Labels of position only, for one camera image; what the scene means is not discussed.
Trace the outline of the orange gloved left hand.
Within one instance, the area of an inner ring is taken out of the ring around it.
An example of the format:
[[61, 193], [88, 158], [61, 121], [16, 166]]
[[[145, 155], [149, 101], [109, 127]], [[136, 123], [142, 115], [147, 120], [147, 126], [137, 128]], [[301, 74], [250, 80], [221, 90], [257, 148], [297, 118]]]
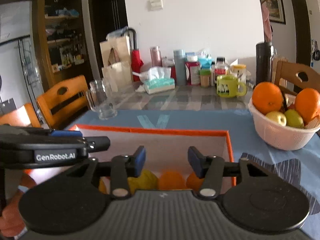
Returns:
[[30, 174], [31, 170], [6, 170], [5, 172], [7, 205], [1, 215], [1, 234], [4, 237], [17, 237], [25, 228], [25, 223], [18, 210], [18, 203], [28, 189], [36, 186]]

